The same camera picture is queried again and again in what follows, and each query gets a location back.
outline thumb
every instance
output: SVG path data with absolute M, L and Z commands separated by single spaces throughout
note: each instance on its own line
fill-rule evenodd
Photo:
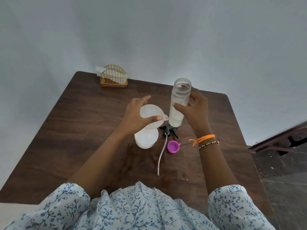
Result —
M 144 118 L 144 122 L 146 123 L 146 126 L 150 123 L 157 122 L 159 120 L 162 120 L 162 117 L 160 115 L 154 115 L 148 118 Z
M 181 104 L 179 104 L 179 103 L 176 103 L 176 102 L 173 103 L 173 107 L 174 107 L 177 111 L 179 111 L 181 114 L 183 114 L 183 115 L 185 115 L 186 112 L 187 112 L 187 110 L 188 110 L 188 107 L 187 107 L 187 106 L 183 106 L 183 105 L 181 105 Z

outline pink measuring cup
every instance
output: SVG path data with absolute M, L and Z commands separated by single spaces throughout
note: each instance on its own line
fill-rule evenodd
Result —
M 170 153 L 176 153 L 179 150 L 179 146 L 180 144 L 174 140 L 171 140 L 168 144 L 167 144 L 167 150 Z

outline floral shirt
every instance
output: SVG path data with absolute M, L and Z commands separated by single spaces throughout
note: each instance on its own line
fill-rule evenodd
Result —
M 107 229 L 274 229 L 254 205 L 244 187 L 228 185 L 209 195 L 209 220 L 141 182 L 90 201 L 77 184 L 66 183 L 4 230 L 107 230 Z

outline glass jar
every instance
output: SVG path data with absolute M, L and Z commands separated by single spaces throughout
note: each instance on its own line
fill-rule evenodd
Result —
M 179 78 L 174 83 L 172 90 L 171 107 L 169 111 L 169 124 L 173 127 L 179 127 L 183 120 L 183 114 L 173 107 L 173 103 L 179 103 L 187 106 L 191 93 L 191 82 L 186 78 Z

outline wooden table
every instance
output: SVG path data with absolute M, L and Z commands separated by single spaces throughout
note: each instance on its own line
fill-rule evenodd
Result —
M 25 154 L 0 191 L 0 202 L 39 204 L 64 183 L 95 152 L 121 122 L 133 97 L 151 95 L 150 104 L 169 113 L 172 86 L 129 80 L 127 88 L 103 88 L 93 73 L 77 72 L 50 112 Z M 201 91 L 209 100 L 210 126 L 239 184 L 245 186 L 259 209 L 272 210 L 225 94 Z M 104 184 L 108 192 L 137 181 L 180 198 L 206 214 L 208 194 L 191 127 L 183 120 L 177 131 L 180 150 L 167 150 L 157 164 L 165 138 L 150 149 L 139 148 L 131 137 L 123 143 Z

